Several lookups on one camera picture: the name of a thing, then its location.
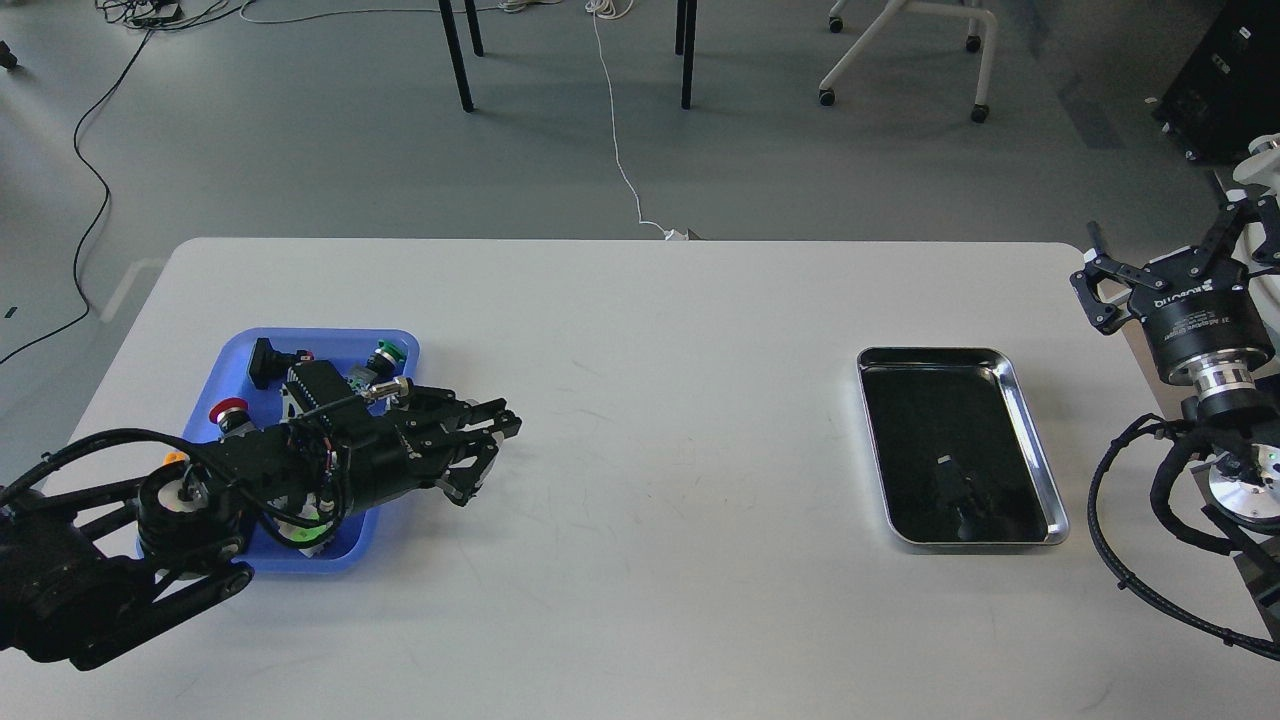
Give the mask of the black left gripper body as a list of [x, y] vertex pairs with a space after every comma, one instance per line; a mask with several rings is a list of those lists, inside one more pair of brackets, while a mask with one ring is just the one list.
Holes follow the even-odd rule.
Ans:
[[362, 402], [340, 409], [346, 446], [346, 512], [362, 512], [412, 489], [435, 486], [445, 473], [442, 413], [448, 400], [408, 400], [374, 416]]

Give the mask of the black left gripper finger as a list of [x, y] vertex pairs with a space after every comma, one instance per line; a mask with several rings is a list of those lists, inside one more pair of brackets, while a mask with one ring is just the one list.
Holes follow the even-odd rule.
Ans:
[[500, 436], [440, 448], [431, 454], [430, 487], [439, 489], [453, 505], [465, 507], [483, 488], [500, 450]]
[[507, 407], [504, 398], [486, 402], [458, 398], [453, 389], [415, 386], [404, 400], [404, 427], [415, 433], [458, 433], [468, 427], [479, 432], [518, 434], [524, 421]]

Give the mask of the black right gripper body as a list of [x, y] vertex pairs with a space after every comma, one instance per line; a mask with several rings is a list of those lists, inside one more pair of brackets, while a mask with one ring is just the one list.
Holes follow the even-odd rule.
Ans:
[[1248, 291], [1248, 269], [1228, 252], [1210, 255], [1184, 247], [1143, 269], [1164, 284], [1138, 284], [1130, 313], [1144, 332], [1162, 382], [1190, 386], [1184, 366], [1206, 354], [1226, 354], [1253, 372], [1275, 356], [1275, 347]]

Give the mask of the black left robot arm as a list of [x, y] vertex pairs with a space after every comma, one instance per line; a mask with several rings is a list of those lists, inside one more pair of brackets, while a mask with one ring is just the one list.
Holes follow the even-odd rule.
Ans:
[[[86, 436], [3, 488], [3, 647], [99, 667], [239, 593], [256, 523], [278, 544], [325, 544], [360, 512], [413, 489], [466, 505], [521, 419], [406, 377], [353, 387], [330, 363], [284, 374], [285, 415], [255, 427], [230, 401], [218, 439], [140, 428]], [[145, 477], [46, 496], [54, 471], [123, 445], [178, 456]]]

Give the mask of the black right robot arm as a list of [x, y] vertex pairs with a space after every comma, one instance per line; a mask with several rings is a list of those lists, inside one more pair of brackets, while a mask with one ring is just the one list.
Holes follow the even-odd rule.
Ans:
[[1142, 436], [1167, 439], [1149, 488], [1155, 518], [1178, 541], [1234, 559], [1260, 615], [1277, 620], [1277, 401], [1254, 382], [1276, 348], [1251, 295], [1254, 272], [1233, 254], [1245, 228], [1260, 223], [1265, 240], [1253, 259], [1261, 274], [1277, 272], [1277, 173], [1242, 164], [1235, 177], [1263, 186], [1262, 196], [1225, 202], [1198, 245], [1143, 266], [1111, 258], [1098, 224], [1088, 225], [1094, 246], [1070, 278], [1087, 319], [1102, 334], [1137, 320], [1160, 379], [1194, 393], [1179, 419], [1147, 414], [1112, 439], [1091, 479], [1085, 516], [1120, 589], [1226, 646], [1276, 660], [1276, 634], [1212, 624], [1144, 583], [1105, 538], [1097, 506], [1124, 448]]

